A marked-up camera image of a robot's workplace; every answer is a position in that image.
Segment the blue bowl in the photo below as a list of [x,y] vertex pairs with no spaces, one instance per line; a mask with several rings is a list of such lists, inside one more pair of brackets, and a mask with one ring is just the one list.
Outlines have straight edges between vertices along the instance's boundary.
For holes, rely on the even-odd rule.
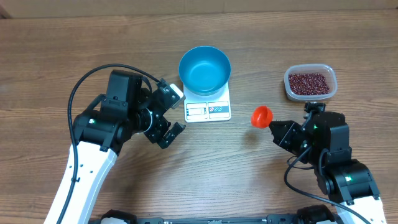
[[178,72],[190,91],[197,95],[212,95],[228,82],[231,63],[217,48],[200,46],[185,53]]

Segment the wood grain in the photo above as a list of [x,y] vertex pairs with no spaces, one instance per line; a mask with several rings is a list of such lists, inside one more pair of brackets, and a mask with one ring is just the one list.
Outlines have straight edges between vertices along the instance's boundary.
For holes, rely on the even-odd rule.
[[[231,60],[231,121],[189,124],[167,150],[133,136],[93,217],[111,208],[139,217],[251,217],[320,204],[284,185],[290,154],[250,117],[265,104],[274,119],[303,121],[303,103],[284,93],[284,72],[327,63],[338,91],[326,108],[346,115],[353,156],[375,176],[387,221],[398,222],[398,11],[386,10],[1,20],[0,223],[46,217],[68,157],[68,96],[85,72],[126,63],[182,87],[178,62],[197,45]],[[106,91],[109,73],[82,84],[74,116]],[[183,107],[166,117],[184,123]],[[313,173],[289,178],[321,195]]]
[[395,9],[398,0],[0,0],[7,18]]

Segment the clear plastic container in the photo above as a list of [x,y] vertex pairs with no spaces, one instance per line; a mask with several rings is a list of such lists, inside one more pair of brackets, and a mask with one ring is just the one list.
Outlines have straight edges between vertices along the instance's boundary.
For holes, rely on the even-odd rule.
[[[325,76],[326,83],[330,88],[330,92],[324,95],[297,95],[292,92],[289,83],[289,74],[294,73],[321,73]],[[331,98],[337,92],[337,79],[335,71],[329,66],[324,64],[306,64],[291,66],[285,73],[285,89],[287,98],[292,101],[317,101]]]

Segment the digital kitchen scale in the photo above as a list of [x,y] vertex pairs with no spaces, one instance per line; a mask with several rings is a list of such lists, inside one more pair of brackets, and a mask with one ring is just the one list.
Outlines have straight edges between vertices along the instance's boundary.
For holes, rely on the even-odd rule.
[[188,123],[229,121],[231,119],[231,102],[228,83],[210,96],[192,93],[184,85],[184,117]]

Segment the red beans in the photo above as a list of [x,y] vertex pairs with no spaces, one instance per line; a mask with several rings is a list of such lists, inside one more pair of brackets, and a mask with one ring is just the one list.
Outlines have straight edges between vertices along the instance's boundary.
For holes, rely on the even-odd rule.
[[320,73],[289,74],[289,84],[297,95],[323,95],[330,91],[325,77]]

